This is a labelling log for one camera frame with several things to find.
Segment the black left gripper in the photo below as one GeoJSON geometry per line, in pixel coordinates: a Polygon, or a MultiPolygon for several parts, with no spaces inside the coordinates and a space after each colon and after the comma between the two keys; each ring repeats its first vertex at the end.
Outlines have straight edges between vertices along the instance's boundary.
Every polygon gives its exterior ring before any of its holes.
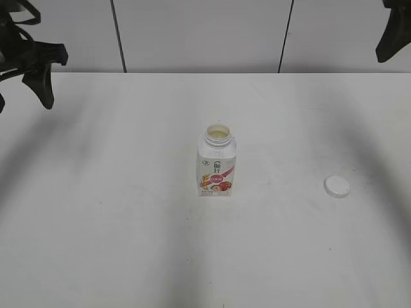
{"type": "MultiPolygon", "coordinates": [[[[8,12],[1,13],[1,76],[24,75],[22,82],[38,97],[45,109],[52,109],[55,98],[51,83],[51,65],[65,66],[65,45],[39,42],[13,21],[8,12]]],[[[5,106],[0,94],[0,113],[5,106]]]]}

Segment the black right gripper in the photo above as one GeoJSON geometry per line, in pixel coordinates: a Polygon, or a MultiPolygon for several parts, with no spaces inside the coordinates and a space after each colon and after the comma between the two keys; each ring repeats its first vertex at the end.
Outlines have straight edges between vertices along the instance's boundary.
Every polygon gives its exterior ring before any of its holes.
{"type": "Polygon", "coordinates": [[[385,9],[390,10],[387,25],[376,46],[376,58],[385,63],[405,46],[410,44],[411,0],[383,0],[385,9]]]}

